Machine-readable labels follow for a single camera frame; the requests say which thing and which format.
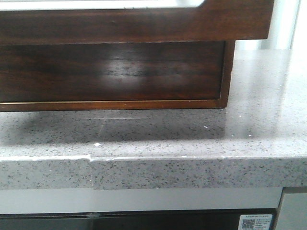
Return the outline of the black appliance under counter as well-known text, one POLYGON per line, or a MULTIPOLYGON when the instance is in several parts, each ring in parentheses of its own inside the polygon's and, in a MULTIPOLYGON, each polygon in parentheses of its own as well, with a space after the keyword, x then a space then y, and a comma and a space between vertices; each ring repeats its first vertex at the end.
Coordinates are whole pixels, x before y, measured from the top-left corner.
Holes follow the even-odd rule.
POLYGON ((272 214, 274 208, 2 214, 2 230, 237 230, 241 215, 272 214))

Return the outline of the white QR code label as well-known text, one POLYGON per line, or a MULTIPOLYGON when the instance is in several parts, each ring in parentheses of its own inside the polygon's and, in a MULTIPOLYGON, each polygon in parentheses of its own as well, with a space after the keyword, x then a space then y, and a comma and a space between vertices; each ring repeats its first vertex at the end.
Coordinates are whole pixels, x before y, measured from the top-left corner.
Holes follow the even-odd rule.
POLYGON ((269 230, 272 218, 272 214, 241 215, 238 230, 269 230))

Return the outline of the white cabinet door panel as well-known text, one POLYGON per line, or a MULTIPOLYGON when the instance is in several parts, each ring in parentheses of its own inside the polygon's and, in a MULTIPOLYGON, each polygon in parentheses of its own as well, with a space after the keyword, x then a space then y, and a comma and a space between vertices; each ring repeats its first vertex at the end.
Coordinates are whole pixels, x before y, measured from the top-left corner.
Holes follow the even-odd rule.
POLYGON ((307 229, 307 188, 285 188, 276 230, 307 229))

